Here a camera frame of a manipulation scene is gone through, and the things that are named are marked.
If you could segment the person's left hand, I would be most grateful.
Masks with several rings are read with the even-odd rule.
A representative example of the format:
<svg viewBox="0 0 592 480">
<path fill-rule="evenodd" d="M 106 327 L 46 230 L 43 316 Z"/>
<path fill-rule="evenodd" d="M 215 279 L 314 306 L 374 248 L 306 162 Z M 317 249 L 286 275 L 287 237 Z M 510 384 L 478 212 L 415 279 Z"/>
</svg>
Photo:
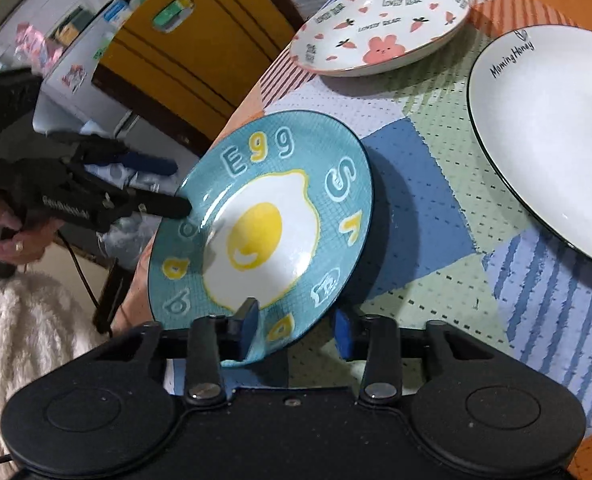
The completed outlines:
<svg viewBox="0 0 592 480">
<path fill-rule="evenodd" d="M 12 234 L 11 238 L 0 241 L 0 262 L 24 266 L 40 260 L 63 225 L 61 220 L 52 218 L 33 228 L 23 228 L 11 208 L 0 199 L 0 226 Z"/>
</svg>

